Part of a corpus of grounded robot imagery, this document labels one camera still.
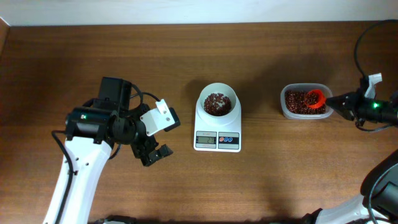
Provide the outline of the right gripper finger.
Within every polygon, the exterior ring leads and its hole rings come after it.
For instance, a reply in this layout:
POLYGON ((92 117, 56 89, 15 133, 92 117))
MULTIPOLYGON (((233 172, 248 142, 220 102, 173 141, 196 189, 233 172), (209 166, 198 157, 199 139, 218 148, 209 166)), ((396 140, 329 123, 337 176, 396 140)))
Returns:
POLYGON ((346 102, 347 97, 350 96, 350 93, 345 93, 343 95, 333 96, 326 99, 327 105, 343 105, 346 102))
POLYGON ((348 121, 354 120, 354 115, 351 110, 345 108, 343 103, 326 102, 326 105, 337 112, 342 118, 348 121))

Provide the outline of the orange measuring scoop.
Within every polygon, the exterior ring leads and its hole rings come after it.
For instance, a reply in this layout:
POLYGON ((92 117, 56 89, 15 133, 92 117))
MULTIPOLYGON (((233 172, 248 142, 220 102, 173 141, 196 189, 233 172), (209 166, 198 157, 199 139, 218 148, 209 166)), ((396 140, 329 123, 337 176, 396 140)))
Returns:
POLYGON ((325 105, 326 97, 321 90, 311 90, 304 96, 304 103, 310 109, 318 109, 325 105))

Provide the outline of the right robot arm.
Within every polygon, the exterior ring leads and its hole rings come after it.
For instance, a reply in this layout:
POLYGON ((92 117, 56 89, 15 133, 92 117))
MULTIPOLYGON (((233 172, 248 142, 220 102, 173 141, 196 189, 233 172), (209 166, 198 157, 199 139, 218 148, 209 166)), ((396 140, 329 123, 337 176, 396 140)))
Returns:
POLYGON ((387 187, 397 183, 397 131, 369 134, 346 122, 320 123, 302 131, 309 152, 308 175, 301 190, 302 209, 331 208, 356 196, 375 215, 397 217, 381 207, 387 187))

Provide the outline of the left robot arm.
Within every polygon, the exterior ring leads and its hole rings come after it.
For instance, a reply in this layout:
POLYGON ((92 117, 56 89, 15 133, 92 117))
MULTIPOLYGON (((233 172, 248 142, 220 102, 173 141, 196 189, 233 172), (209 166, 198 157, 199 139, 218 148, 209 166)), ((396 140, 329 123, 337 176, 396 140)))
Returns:
POLYGON ((63 161, 44 223, 86 223, 104 166, 121 146, 130 146, 145 167, 173 153, 154 135, 180 126, 180 120, 164 100, 149 108, 144 95, 127 80, 104 77, 98 96, 67 115, 65 140, 52 131, 63 161))

